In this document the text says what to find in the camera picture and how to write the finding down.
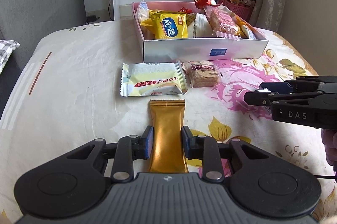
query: gray sofa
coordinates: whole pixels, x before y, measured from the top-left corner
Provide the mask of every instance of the gray sofa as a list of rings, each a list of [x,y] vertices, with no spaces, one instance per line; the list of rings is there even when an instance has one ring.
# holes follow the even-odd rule
[[[41,38],[85,22],[84,0],[0,0],[0,40],[15,40],[21,45],[0,74],[0,117]]]

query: blue logo label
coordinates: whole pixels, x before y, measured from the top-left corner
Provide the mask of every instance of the blue logo label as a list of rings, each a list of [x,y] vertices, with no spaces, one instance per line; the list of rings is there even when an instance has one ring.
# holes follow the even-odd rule
[[[163,19],[161,21],[161,26],[166,36],[172,38],[178,35],[178,28],[171,17]]]
[[[218,48],[218,49],[212,49],[210,56],[221,56],[225,55],[227,51],[227,48]]]

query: red basket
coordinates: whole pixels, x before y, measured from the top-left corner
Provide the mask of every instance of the red basket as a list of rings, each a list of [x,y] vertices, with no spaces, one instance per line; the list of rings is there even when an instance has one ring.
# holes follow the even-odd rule
[[[218,5],[224,5],[230,11],[234,12],[236,15],[240,16],[243,20],[249,21],[250,16],[252,15],[253,8],[252,7],[242,7],[235,4],[232,4],[227,0],[218,0]]]

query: white box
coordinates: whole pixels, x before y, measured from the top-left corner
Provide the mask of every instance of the white box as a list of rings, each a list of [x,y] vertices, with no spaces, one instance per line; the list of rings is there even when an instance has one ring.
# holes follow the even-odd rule
[[[147,5],[149,9],[178,11],[185,7],[201,12],[193,2],[147,2]],[[135,31],[146,63],[259,58],[268,44],[268,40],[253,27],[256,40],[216,37],[145,40],[136,15],[138,6],[139,3],[132,3]]]

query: hand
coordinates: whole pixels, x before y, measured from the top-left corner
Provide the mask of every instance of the hand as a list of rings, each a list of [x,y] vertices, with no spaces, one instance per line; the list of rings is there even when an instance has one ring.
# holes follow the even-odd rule
[[[337,164],[337,130],[322,129],[321,136],[325,146],[326,161],[333,166]]]

